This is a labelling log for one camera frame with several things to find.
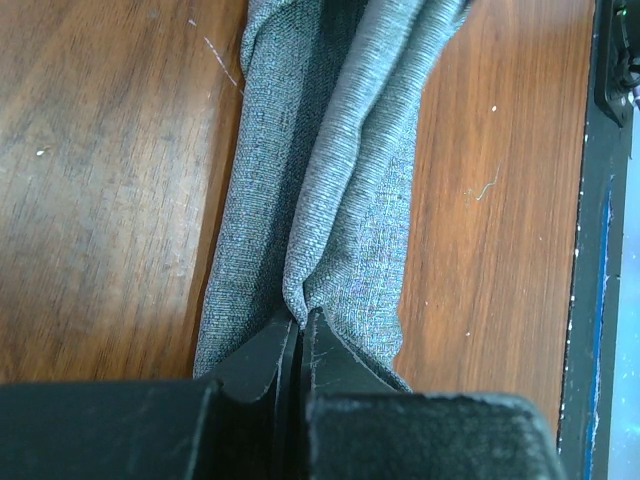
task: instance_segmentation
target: wooden table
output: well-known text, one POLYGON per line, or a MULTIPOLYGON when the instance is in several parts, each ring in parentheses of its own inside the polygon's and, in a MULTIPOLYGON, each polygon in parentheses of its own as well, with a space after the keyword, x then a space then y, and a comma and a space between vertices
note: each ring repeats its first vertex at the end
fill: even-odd
MULTIPOLYGON (((184 377, 246 4, 0 0, 0 381, 184 377)), ((397 368, 557 421, 589 0, 478 0, 424 92, 397 368)))

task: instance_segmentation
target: black metal frame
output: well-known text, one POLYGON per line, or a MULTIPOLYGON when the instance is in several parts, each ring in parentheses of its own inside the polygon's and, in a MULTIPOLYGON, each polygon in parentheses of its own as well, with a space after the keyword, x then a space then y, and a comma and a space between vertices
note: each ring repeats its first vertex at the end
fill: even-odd
POLYGON ((633 106, 606 91, 618 0, 597 1, 558 451, 571 479, 607 478, 633 106), (616 99, 615 112, 603 100, 616 99))

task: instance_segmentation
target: gray cloth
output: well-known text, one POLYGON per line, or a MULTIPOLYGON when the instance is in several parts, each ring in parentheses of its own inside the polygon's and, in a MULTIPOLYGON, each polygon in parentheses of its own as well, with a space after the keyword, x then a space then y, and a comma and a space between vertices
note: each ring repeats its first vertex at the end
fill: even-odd
POLYGON ((464 0, 250 0, 231 184, 194 375, 283 304, 391 372, 422 87, 464 0))

